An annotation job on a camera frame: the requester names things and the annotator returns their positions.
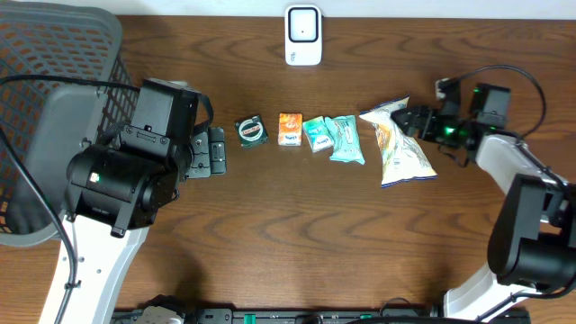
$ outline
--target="small box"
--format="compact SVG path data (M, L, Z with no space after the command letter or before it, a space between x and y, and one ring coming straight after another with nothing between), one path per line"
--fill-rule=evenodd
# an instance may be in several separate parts
M278 145L300 146L302 144L302 114L281 113L278 123Z
M252 148L268 142L268 134L260 115L236 121L235 125L242 148Z

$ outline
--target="wooden table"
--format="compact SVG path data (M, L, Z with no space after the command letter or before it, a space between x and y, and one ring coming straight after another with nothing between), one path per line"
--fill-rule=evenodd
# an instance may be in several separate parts
M437 105L433 83L489 64L539 78L549 112L531 149L576 181L576 22L324 19L317 67L284 62L281 18L121 17L135 80L186 80L210 96L224 127L228 173L189 181L162 209L121 289L118 307L159 293L238 308L376 308L391 297L439 302L486 262L503 194L477 166L460 168L421 142L437 180L380 188L374 128L358 120L366 163L329 161L276 144L278 113L355 114L410 93ZM512 88L509 127L528 130L541 106L512 72L476 81ZM464 107L470 96L464 96ZM243 149L233 121L259 113L270 142ZM34 322L58 243L0 247L3 323ZM534 323L572 323L576 298L529 301Z

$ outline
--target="gray plastic basket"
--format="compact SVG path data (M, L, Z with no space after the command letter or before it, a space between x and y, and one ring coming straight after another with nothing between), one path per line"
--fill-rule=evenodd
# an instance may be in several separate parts
M105 10L0 0L0 77L45 74L131 84L121 43L122 26ZM65 161L82 142L94 143L109 125L130 120L137 100L138 94L121 89L10 83L0 88L0 126L59 211ZM55 234L1 148L0 244L31 246Z

